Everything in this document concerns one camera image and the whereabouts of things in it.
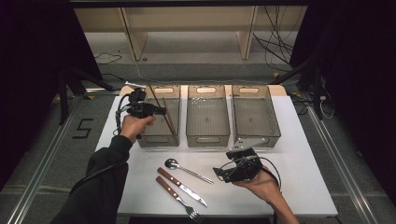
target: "white tabletop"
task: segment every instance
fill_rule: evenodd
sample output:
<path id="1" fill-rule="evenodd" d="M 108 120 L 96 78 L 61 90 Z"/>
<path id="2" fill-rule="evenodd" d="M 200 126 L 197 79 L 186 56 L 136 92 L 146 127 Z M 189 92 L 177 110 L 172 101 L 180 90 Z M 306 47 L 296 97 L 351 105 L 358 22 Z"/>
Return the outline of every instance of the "white tabletop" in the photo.
<path id="1" fill-rule="evenodd" d="M 128 216 L 184 217 L 186 211 L 155 178 L 162 167 L 184 185 L 198 193 L 208 204 L 204 207 L 176 185 L 165 181 L 178 193 L 183 201 L 207 217 L 266 217 L 274 211 L 267 203 L 250 191 L 238 188 L 231 183 L 219 181 L 213 167 L 229 162 L 225 152 L 233 145 L 233 125 L 227 147 L 188 147 L 186 131 L 187 86 L 182 86 L 180 115 L 180 145 L 178 147 L 140 147 L 137 143 L 131 148 L 128 160 L 129 173 L 120 203 L 119 213 Z M 230 86 L 226 86 L 228 109 L 231 117 Z M 333 217 L 337 215 L 334 203 L 318 165 L 308 145 L 301 123 L 288 96 L 273 96 L 273 104 L 281 137 L 273 148 L 254 147 L 259 156 L 270 160 L 280 173 L 282 192 L 296 216 Z M 96 150 L 108 147 L 116 129 L 115 111 L 120 97 L 116 97 L 109 112 L 105 128 Z M 215 182 L 205 181 L 181 170 L 169 170 L 164 162 L 173 158 L 178 163 L 199 175 Z M 267 161 L 262 163 L 275 170 Z"/>

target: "cutlery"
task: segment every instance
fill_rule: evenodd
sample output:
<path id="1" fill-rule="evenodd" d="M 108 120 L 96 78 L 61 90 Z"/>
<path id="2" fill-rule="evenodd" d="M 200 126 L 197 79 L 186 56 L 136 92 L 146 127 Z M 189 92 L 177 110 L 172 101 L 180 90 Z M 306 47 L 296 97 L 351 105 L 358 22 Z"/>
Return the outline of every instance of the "cutlery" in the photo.
<path id="1" fill-rule="evenodd" d="M 196 176 L 196 177 L 198 177 L 198 178 L 203 179 L 204 181 L 206 181 L 206 182 L 209 183 L 209 184 L 214 184 L 214 183 L 215 183 L 215 182 L 213 182 L 212 180 L 210 180 L 210 179 L 207 178 L 207 177 L 204 177 L 204 176 L 202 176 L 202 175 L 198 175 L 198 174 L 194 173 L 193 171 L 190 171 L 190 170 L 188 170 L 188 169 L 185 169 L 185 168 L 181 167 L 181 166 L 177 163 L 177 161 L 176 161 L 175 159 L 168 159 L 168 160 L 165 162 L 165 166 L 168 167 L 168 168 L 171 169 L 171 170 L 180 169 L 180 170 L 182 170 L 182 171 L 185 171 L 185 172 L 187 172 L 187 173 L 189 173 L 189 174 L 191 174 L 191 175 L 194 175 L 194 176 Z"/>
<path id="2" fill-rule="evenodd" d="M 184 205 L 187 214 L 192 220 L 199 224 L 202 224 L 204 222 L 204 219 L 198 214 L 198 212 L 195 211 L 195 209 L 191 206 L 188 206 L 186 203 L 184 203 L 183 200 L 181 200 L 181 198 L 177 195 L 177 193 L 160 176 L 157 176 L 156 180 L 158 183 L 160 183 L 161 186 L 163 186 L 164 189 L 166 189 L 166 191 L 168 191 L 172 195 L 172 197 L 174 197 L 178 202 Z"/>
<path id="3" fill-rule="evenodd" d="M 168 178 L 170 181 L 172 181 L 172 183 L 176 184 L 180 189 L 182 189 L 184 192 L 186 192 L 187 194 L 189 194 L 193 199 L 195 199 L 196 201 L 198 201 L 199 203 L 203 204 L 204 206 L 207 207 L 206 202 L 204 201 L 204 199 L 202 199 L 198 194 L 196 194 L 195 192 L 193 192 L 191 189 L 187 188 L 185 185 L 183 185 L 180 181 L 178 181 L 176 178 L 174 178 L 173 176 L 171 176 L 168 172 L 166 172 L 163 168 L 158 168 L 157 170 L 160 174 L 162 174 L 163 176 L 165 176 L 166 178 Z"/>

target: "hand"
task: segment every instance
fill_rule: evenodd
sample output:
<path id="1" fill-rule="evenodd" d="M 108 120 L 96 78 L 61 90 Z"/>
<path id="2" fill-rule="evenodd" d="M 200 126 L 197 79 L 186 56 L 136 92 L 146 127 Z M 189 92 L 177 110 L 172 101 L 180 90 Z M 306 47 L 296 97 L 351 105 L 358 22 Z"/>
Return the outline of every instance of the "hand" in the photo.
<path id="1" fill-rule="evenodd" d="M 137 119 L 132 115 L 127 115 L 123 119 L 120 135 L 129 138 L 132 143 L 135 143 L 137 135 L 143 135 L 145 133 L 146 125 L 152 125 L 155 119 L 156 118 L 153 116 Z"/>
<path id="2" fill-rule="evenodd" d="M 233 182 L 233 184 L 250 190 L 257 197 L 265 200 L 269 204 L 272 204 L 274 200 L 282 197 L 275 180 L 264 171 L 259 171 L 259 173 L 251 180 L 242 180 Z"/>

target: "person's left hand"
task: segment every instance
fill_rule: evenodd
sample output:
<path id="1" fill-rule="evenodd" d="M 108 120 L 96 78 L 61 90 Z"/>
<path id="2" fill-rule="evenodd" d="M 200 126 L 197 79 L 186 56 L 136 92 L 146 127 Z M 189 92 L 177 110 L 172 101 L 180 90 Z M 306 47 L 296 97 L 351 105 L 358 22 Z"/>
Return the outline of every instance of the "person's left hand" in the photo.
<path id="1" fill-rule="evenodd" d="M 132 115 L 127 115 L 123 119 L 120 135 L 129 138 L 132 143 L 135 143 L 137 135 L 143 135 L 146 125 L 152 125 L 155 119 L 154 116 L 138 119 Z"/>

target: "knife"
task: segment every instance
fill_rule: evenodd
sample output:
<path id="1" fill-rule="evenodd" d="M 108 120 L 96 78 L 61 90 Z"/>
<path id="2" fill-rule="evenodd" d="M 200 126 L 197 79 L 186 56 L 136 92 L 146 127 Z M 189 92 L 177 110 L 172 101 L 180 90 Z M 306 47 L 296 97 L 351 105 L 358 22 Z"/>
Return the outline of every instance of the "knife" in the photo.
<path id="1" fill-rule="evenodd" d="M 180 181 L 178 181 L 176 178 L 172 177 L 168 172 L 166 172 L 163 168 L 158 168 L 157 170 L 160 174 L 168 178 L 172 183 L 176 184 L 180 189 L 182 189 L 184 192 L 186 192 L 188 195 L 190 195 L 193 199 L 198 201 L 199 203 L 203 204 L 204 206 L 207 207 L 206 202 L 204 199 L 202 199 L 198 194 L 187 188 L 185 185 L 181 184 Z"/>

